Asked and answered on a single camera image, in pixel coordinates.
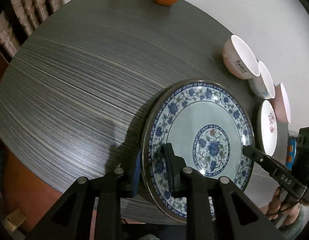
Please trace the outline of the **person right hand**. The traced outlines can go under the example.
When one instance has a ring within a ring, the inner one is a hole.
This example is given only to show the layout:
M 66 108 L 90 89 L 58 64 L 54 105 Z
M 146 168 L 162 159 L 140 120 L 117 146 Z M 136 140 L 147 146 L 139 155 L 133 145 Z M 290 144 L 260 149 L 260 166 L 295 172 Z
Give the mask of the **person right hand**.
M 278 187 L 273 194 L 272 200 L 268 204 L 266 216 L 269 220 L 277 219 L 278 211 L 284 210 L 283 214 L 285 214 L 287 217 L 284 220 L 283 225 L 293 224 L 299 216 L 301 209 L 300 204 L 298 203 L 288 209 L 288 207 L 290 207 L 290 204 L 282 204 L 282 201 L 280 200 L 280 192 L 281 188 Z

